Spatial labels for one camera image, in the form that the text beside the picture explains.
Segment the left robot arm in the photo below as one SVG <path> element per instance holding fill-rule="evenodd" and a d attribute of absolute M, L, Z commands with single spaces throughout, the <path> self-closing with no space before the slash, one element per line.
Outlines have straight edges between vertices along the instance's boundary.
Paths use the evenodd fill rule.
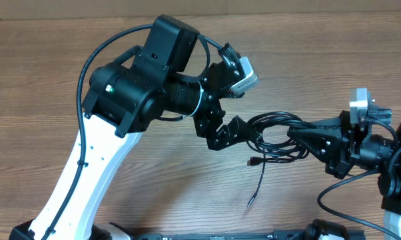
<path fill-rule="evenodd" d="M 40 214 L 14 227 L 12 239 L 130 239 L 124 228 L 95 225 L 94 218 L 117 169 L 142 134 L 163 113 L 193 119 L 208 148 L 219 151 L 260 135 L 241 118 L 222 122 L 222 98 L 240 98 L 258 83 L 247 57 L 231 45 L 217 47 L 220 63 L 185 75 L 193 49 L 213 41 L 168 15 L 151 24 L 144 45 L 135 45 L 95 69 L 89 89 L 77 90 L 79 132 L 65 168 Z"/>

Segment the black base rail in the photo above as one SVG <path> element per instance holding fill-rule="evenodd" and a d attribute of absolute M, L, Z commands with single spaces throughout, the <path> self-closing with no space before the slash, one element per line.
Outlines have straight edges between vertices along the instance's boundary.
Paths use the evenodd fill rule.
<path fill-rule="evenodd" d="M 363 230 L 347 230 L 343 225 L 315 219 L 304 229 L 274 230 L 270 233 L 211 233 L 211 234 L 175 234 L 149 233 L 148 231 L 122 228 L 116 223 L 111 225 L 128 233 L 131 239 L 161 239 L 161 240 L 318 240 L 318 239 L 349 239 L 366 240 Z"/>

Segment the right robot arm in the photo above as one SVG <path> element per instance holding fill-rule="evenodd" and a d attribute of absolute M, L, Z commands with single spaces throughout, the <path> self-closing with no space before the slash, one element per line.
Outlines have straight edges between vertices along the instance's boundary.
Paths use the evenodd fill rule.
<path fill-rule="evenodd" d="M 386 239 L 401 239 L 401 123 L 391 128 L 391 109 L 371 100 L 354 101 L 332 119 L 291 127 L 287 135 L 325 164 L 325 171 L 340 184 L 355 180 L 349 171 L 357 166 L 364 176 L 378 175 Z"/>

